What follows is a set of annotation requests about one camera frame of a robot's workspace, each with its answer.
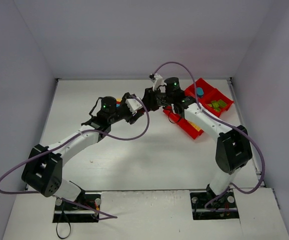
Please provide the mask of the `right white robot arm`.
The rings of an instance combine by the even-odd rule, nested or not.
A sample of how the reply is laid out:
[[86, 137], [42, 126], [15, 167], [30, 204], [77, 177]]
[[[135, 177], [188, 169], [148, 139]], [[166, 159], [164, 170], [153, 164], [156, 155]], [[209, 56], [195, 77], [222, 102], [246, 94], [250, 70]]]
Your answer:
[[163, 79], [159, 74], [149, 76], [153, 82], [145, 90], [142, 102], [149, 111], [165, 107], [182, 119], [194, 123], [216, 142], [215, 161], [218, 170], [207, 187], [213, 196], [222, 194], [234, 180], [236, 172], [253, 157], [248, 134], [242, 125], [234, 129], [210, 113], [192, 96], [186, 96], [177, 77]]

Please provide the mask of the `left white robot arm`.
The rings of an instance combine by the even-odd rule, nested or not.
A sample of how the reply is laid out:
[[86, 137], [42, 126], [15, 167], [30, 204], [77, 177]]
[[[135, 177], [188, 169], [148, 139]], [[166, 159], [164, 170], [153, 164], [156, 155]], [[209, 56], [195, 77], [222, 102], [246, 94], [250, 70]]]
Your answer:
[[30, 152], [21, 179], [44, 197], [56, 197], [76, 203], [85, 200], [85, 191], [63, 179], [63, 167], [74, 156], [108, 136], [111, 126], [121, 120], [131, 121], [146, 110], [143, 102], [126, 93], [120, 105], [112, 96], [100, 98], [100, 110], [82, 123], [79, 130], [49, 146], [36, 145]]

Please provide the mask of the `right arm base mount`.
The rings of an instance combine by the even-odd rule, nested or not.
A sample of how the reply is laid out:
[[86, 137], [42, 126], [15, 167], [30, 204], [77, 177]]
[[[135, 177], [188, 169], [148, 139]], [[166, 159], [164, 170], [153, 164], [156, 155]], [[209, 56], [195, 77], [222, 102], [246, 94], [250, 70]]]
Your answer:
[[205, 207], [211, 199], [205, 191], [190, 192], [192, 219], [194, 221], [240, 218], [235, 195], [232, 190], [229, 190], [220, 199], [213, 201]]

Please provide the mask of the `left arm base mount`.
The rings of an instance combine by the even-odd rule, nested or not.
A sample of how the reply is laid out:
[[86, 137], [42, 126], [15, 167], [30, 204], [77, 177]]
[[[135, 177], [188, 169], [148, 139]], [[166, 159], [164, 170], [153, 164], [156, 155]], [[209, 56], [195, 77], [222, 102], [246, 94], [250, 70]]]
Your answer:
[[[86, 193], [85, 206], [93, 209], [100, 209], [101, 194], [100, 193]], [[72, 203], [62, 201], [60, 199], [55, 200], [53, 223], [98, 223], [99, 214], [93, 210], [86, 209], [84, 207], [77, 206]]]

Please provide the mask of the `green lego brick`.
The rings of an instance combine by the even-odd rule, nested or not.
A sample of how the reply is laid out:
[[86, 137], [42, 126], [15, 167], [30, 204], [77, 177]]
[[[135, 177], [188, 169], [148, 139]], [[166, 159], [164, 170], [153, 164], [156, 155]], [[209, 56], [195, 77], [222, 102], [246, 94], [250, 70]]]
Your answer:
[[223, 109], [227, 106], [227, 103], [223, 101], [222, 99], [219, 99], [216, 103], [218, 104], [220, 108], [223, 108]]
[[209, 107], [213, 108], [213, 109], [216, 109], [219, 107], [219, 104], [217, 101], [213, 100], [211, 101], [210, 103], [207, 104]]

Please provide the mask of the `green lego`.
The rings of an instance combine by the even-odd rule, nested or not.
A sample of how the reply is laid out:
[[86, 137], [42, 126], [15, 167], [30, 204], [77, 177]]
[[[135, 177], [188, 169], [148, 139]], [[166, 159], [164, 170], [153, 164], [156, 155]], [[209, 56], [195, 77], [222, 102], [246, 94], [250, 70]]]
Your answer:
[[216, 112], [220, 112], [222, 110], [221, 107], [213, 107], [213, 109], [216, 111]]

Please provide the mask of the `large blue lego brick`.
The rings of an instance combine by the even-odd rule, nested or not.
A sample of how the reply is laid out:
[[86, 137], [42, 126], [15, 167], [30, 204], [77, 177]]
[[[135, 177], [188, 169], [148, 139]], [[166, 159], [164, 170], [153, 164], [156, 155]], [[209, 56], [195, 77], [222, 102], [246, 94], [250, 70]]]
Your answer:
[[202, 98], [204, 96], [204, 90], [201, 87], [196, 88], [196, 95], [198, 98]]

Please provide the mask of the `long yellow lego plate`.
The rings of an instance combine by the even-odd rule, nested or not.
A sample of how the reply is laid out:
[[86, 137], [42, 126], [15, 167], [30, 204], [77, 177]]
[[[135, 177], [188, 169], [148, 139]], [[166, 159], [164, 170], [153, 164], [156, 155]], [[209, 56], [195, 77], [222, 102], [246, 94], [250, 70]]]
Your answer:
[[188, 123], [196, 130], [196, 131], [201, 131], [201, 128], [199, 126], [197, 126], [195, 123], [188, 121]]

